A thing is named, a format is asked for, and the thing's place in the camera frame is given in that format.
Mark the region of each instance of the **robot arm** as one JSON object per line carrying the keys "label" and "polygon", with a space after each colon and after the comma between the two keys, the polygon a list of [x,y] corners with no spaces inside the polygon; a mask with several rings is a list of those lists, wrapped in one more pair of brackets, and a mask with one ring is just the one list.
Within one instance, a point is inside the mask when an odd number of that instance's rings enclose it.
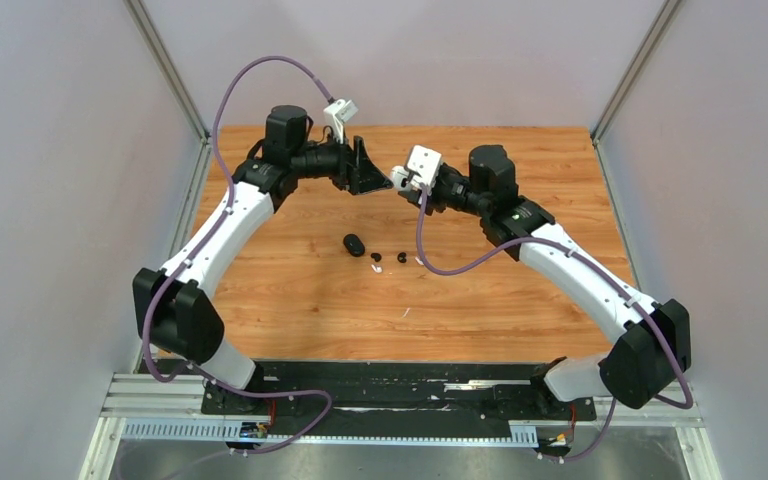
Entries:
{"label": "robot arm", "polygon": [[[143,268],[134,277],[140,337],[152,298],[168,279],[167,275],[179,271],[183,264],[186,268],[180,270],[154,312],[150,342],[199,365],[233,387],[242,389],[248,385],[255,364],[227,341],[224,324],[211,299],[237,253],[296,190],[299,179],[329,177],[334,186],[352,195],[392,187],[387,176],[369,159],[361,137],[354,137],[353,146],[347,144],[343,122],[353,111],[357,108],[351,100],[337,100],[326,107],[326,123],[332,134],[317,143],[308,140],[313,121],[304,109],[292,105],[272,109],[264,138],[234,172],[233,204],[228,204],[226,192],[207,222],[180,252],[159,270]],[[257,158],[261,148],[261,157]],[[201,247],[193,257],[197,245]]]}
{"label": "robot arm", "polygon": [[[502,146],[473,149],[468,176],[443,163],[439,153],[416,146],[404,166],[393,168],[391,178],[399,195],[427,215],[448,207],[478,216],[485,236],[497,247],[527,239],[507,247],[508,255],[560,287],[613,344],[606,354],[561,358],[541,369],[533,384],[545,387],[552,398],[568,402],[613,395],[628,407],[640,408],[674,380],[641,310],[663,332],[682,371],[690,367],[687,310],[675,300],[659,304],[617,278],[575,243],[549,212],[519,195],[514,164]],[[422,189],[428,192],[425,205]],[[625,294],[619,295],[617,288]]]}

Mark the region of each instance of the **wooden table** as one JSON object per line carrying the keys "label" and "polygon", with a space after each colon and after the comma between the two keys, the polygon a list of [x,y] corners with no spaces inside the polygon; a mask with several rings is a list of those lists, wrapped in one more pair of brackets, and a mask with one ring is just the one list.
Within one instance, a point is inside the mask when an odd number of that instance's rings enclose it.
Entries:
{"label": "wooden table", "polygon": [[[467,154],[502,144],[516,162],[520,193],[555,215],[591,255],[626,281],[630,270],[598,162],[584,128],[350,127],[384,172],[414,144],[467,172]],[[231,170],[263,127],[223,129]],[[226,188],[211,167],[196,226]],[[352,197],[327,179],[304,180],[253,236],[223,278],[214,304],[226,335],[254,358],[519,362],[609,348],[596,325],[558,288],[506,254],[456,277],[414,257],[417,208],[394,191]],[[478,219],[447,210],[425,222],[425,248],[441,268],[492,248]],[[355,233],[367,255],[351,257]],[[408,262],[396,260],[407,252]],[[376,274],[369,253],[379,252]]]}

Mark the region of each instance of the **small white piece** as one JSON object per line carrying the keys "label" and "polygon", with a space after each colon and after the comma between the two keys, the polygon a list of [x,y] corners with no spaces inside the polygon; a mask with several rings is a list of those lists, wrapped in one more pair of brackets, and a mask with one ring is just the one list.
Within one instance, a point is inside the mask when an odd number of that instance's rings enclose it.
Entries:
{"label": "small white piece", "polygon": [[631,308],[632,305],[635,303],[640,303],[641,301],[645,300],[644,295],[642,292],[638,290],[631,290],[631,297],[623,302],[623,305],[625,305],[627,308]]}
{"label": "small white piece", "polygon": [[406,192],[413,188],[409,179],[410,173],[401,165],[396,165],[390,170],[390,180],[393,181],[393,188],[397,192]]}
{"label": "small white piece", "polygon": [[337,143],[346,143],[345,124],[358,112],[358,108],[351,100],[339,99],[325,107],[325,124],[334,131]]}

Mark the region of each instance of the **white wall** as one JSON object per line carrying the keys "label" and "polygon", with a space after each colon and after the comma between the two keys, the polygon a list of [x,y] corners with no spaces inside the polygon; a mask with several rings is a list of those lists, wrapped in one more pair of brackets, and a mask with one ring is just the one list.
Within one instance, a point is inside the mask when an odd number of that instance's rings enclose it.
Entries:
{"label": "white wall", "polygon": [[[662,2],[145,0],[207,125],[243,65],[289,55],[355,100],[356,125],[594,126]],[[277,103],[320,122],[291,68],[253,71],[226,123],[260,125]]]}
{"label": "white wall", "polygon": [[77,476],[196,147],[123,2],[0,1],[0,479]]}
{"label": "white wall", "polygon": [[604,148],[641,283],[691,312],[724,476],[768,478],[768,2],[686,2]]}

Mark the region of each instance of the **cable clip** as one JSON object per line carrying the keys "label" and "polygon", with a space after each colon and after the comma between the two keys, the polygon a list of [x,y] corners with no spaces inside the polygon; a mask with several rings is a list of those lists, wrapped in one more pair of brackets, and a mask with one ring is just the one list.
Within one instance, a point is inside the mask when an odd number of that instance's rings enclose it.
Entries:
{"label": "cable clip", "polygon": [[578,253],[579,250],[581,250],[581,247],[579,247],[577,243],[573,243],[572,246],[568,247],[567,251],[564,252],[564,256],[570,258]]}
{"label": "cable clip", "polygon": [[623,302],[623,305],[625,305],[626,308],[631,308],[635,303],[639,303],[640,299],[642,298],[643,298],[643,294],[635,290],[634,293],[631,294],[631,297],[625,302]]}

